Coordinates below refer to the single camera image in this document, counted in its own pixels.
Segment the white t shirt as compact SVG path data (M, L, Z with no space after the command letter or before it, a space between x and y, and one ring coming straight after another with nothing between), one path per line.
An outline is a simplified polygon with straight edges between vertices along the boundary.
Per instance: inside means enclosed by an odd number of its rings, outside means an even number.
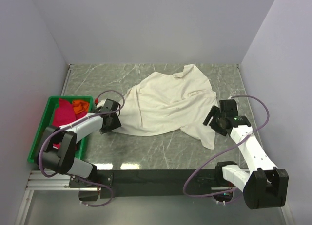
M117 133L156 136L181 130L203 147L214 149L215 131L203 121L217 105L217 97L209 79L194 64L172 75L154 72L124 98Z

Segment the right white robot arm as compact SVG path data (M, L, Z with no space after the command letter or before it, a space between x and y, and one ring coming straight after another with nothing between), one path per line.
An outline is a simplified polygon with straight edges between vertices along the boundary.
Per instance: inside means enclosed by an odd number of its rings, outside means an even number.
M286 203L289 176L268 157L258 142L247 117L238 114L234 99L221 100L212 106L203 125L229 136L237 145L248 166L241 169L235 162L219 162L214 181L221 186L232 183L243 193L249 209L283 207Z

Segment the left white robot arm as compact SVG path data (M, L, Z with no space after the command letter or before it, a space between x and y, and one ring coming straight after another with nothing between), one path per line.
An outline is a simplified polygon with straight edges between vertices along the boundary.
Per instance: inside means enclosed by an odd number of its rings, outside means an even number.
M37 151L41 173L45 177L53 177L57 173L74 175L80 177L86 187L94 186L98 180L97 167L75 157L77 143L95 131L104 134L121 127L117 113L122 107L122 104L106 99L101 106L72 123L48 126Z

